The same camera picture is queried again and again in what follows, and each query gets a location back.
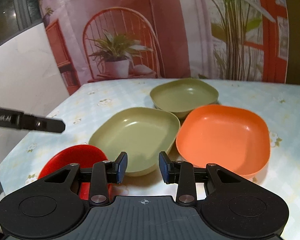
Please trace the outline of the red round bowl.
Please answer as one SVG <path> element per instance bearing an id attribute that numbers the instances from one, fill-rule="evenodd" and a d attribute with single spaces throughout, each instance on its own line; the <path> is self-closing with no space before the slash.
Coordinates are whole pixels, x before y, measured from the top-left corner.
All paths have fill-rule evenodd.
<path id="1" fill-rule="evenodd" d="M 44 166 L 37 181 L 37 193 L 57 203 L 110 203 L 115 165 L 99 148 L 71 146 L 57 153 Z"/>

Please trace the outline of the printed room scene backdrop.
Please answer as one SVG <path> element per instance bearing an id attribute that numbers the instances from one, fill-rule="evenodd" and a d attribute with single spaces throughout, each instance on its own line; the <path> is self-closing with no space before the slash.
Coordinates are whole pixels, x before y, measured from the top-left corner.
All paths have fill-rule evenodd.
<path id="1" fill-rule="evenodd" d="M 284 83 L 286 0 L 38 0 L 70 94 L 127 78 Z"/>

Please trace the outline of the olive green square plate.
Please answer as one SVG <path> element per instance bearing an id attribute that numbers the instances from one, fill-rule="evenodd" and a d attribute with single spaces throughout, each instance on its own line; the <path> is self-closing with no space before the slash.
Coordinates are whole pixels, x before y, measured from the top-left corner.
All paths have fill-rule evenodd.
<path id="1" fill-rule="evenodd" d="M 89 145 L 101 149 L 111 161 L 126 152 L 126 175 L 139 177 L 157 169 L 159 153 L 170 152 L 179 129 L 180 121 L 172 113 L 133 107 L 102 124 L 90 137 Z"/>

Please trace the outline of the orange square plate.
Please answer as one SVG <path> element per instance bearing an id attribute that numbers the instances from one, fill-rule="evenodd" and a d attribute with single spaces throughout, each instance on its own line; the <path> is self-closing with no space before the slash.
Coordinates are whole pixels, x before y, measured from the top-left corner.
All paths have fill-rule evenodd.
<path id="1" fill-rule="evenodd" d="M 179 154 L 197 167 L 218 164 L 244 178 L 253 178 L 270 158 L 266 122 L 246 109 L 207 105 L 194 109 L 176 141 Z"/>

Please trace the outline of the far olive green plate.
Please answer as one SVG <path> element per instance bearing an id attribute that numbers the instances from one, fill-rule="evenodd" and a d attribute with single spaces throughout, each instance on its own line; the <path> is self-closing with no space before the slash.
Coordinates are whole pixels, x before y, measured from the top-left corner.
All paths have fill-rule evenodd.
<path id="1" fill-rule="evenodd" d="M 216 103 L 219 92 L 200 79 L 180 79 L 153 88 L 149 94 L 155 107 L 184 119 L 194 109 Z"/>

